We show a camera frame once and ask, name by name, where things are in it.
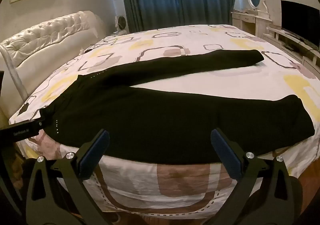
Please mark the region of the black pants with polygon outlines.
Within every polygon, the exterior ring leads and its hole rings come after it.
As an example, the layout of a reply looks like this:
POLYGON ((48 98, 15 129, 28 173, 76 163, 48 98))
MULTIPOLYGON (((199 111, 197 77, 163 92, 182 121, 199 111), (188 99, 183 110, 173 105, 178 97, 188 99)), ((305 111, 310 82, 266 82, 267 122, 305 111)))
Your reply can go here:
POLYGON ((160 79, 252 66, 262 60, 257 50, 216 50, 79 76, 40 110, 44 131, 60 144, 79 148, 104 129, 110 135, 106 155, 168 165, 218 162, 210 141, 217 128, 256 155, 312 137, 311 117, 295 95, 277 101, 247 100, 140 87, 160 79))

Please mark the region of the white tufted headboard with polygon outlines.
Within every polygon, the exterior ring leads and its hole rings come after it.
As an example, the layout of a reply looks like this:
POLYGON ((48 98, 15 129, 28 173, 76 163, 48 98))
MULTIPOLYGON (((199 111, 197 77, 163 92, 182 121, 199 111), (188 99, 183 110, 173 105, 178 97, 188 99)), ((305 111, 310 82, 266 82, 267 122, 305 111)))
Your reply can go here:
POLYGON ((107 35, 91 11, 58 17, 1 42, 1 113, 10 118, 55 70, 107 35))

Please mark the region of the patterned white bed sheet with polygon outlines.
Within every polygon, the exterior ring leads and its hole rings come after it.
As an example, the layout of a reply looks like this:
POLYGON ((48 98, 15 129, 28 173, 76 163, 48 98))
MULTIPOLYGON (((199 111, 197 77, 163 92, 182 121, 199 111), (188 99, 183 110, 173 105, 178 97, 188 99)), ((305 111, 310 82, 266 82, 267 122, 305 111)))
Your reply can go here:
POLYGON ((217 213, 236 182, 210 142, 216 128, 244 151, 283 157, 296 178, 319 166, 319 79, 230 25, 106 37, 54 71, 10 122, 40 115, 49 126, 19 144, 27 157, 61 158, 109 133, 85 181, 102 211, 217 213))

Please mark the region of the white bedside fan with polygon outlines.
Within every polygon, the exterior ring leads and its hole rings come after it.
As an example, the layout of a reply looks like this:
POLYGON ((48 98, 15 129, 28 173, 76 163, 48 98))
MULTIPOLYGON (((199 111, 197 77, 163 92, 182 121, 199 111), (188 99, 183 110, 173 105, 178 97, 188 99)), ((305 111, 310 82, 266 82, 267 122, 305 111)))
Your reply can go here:
POLYGON ((127 35, 127 21, 124 16, 115 16, 115 27, 117 33, 121 35, 127 35))

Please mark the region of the white tv console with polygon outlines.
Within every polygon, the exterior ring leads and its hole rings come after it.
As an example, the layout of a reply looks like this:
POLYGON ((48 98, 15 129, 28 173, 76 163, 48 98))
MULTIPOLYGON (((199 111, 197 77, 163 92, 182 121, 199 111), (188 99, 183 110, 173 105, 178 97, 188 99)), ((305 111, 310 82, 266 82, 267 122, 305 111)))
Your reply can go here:
POLYGON ((297 35, 270 26, 263 39, 297 60, 319 79, 319 48, 297 35))

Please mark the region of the white dressing table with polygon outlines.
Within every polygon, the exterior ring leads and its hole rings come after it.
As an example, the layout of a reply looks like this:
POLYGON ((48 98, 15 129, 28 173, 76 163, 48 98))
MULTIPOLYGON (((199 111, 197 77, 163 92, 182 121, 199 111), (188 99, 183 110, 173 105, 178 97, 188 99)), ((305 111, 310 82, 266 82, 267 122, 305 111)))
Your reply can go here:
POLYGON ((242 13, 239 11, 232 12, 232 25, 255 35, 259 38, 263 37, 264 33, 267 33, 267 28, 272 24, 272 20, 264 18, 252 13, 242 13))

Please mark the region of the black flat television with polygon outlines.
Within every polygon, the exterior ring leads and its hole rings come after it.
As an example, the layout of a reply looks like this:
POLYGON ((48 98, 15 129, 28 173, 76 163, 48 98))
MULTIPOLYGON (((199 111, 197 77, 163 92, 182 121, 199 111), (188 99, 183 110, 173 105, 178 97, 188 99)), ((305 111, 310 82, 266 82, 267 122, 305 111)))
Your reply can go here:
POLYGON ((281 0, 281 28, 319 49, 319 9, 281 0))

